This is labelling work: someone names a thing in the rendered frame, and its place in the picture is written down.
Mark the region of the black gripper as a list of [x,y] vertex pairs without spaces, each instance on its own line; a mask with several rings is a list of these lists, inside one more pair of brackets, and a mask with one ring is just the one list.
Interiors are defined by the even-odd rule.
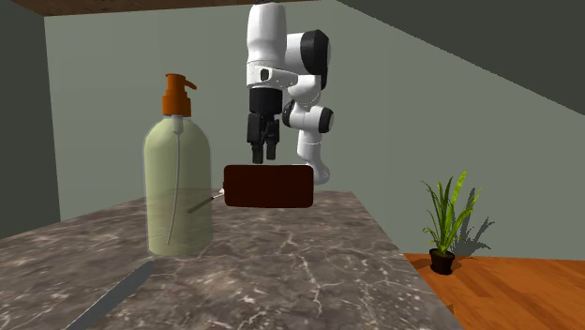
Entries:
[[249,111],[247,118],[247,142],[252,151],[252,162],[263,163],[263,147],[266,144],[266,158],[275,160],[279,143],[279,120],[266,121],[264,133],[262,116],[281,114],[283,93],[279,89],[260,87],[248,91]]

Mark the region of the dark red rounded rectangular block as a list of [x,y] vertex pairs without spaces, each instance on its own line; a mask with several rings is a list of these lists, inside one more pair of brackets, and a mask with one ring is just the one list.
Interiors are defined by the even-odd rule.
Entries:
[[233,207],[308,208],[313,170],[308,165],[227,165],[225,203]]

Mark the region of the thin grey rod white tip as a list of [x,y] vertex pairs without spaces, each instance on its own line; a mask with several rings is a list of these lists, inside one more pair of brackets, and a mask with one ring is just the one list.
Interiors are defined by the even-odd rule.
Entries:
[[221,188],[221,189],[219,190],[218,194],[216,194],[216,195],[213,195],[213,196],[211,196],[211,197],[209,197],[209,198],[206,198],[205,200],[203,200],[203,201],[201,201],[201,202],[197,203],[196,205],[194,205],[194,206],[190,207],[190,208],[187,210],[187,213],[188,213],[188,214],[192,214],[192,213],[194,213],[195,211],[197,211],[197,210],[201,209],[202,207],[204,207],[205,205],[209,204],[209,203],[210,203],[210,202],[212,202],[213,200],[215,200],[215,199],[217,199],[217,198],[220,198],[220,197],[223,197],[224,195],[225,195],[225,190],[224,190],[224,188]]

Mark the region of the green soap dispenser orange pump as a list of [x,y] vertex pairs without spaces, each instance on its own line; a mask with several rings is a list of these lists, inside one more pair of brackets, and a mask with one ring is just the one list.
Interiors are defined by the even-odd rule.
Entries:
[[166,75],[162,119],[143,143],[143,177],[149,251],[158,256],[194,254],[212,241],[211,149],[191,119],[186,89],[197,86]]

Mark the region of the green potted plant black pot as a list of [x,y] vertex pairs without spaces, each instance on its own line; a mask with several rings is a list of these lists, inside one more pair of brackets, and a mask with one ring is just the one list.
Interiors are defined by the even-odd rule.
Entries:
[[473,208],[479,197],[478,193],[474,193],[462,211],[458,215],[456,214],[458,195],[467,173],[468,171],[463,171],[453,187],[453,178],[448,180],[446,186],[438,181],[437,190],[423,181],[433,206],[432,210],[427,210],[431,217],[432,226],[423,229],[424,233],[431,235],[429,243],[435,246],[428,253],[430,268],[434,273],[442,276],[449,276],[453,273],[452,267],[456,257],[450,247],[459,239],[458,230],[464,219],[473,213]]

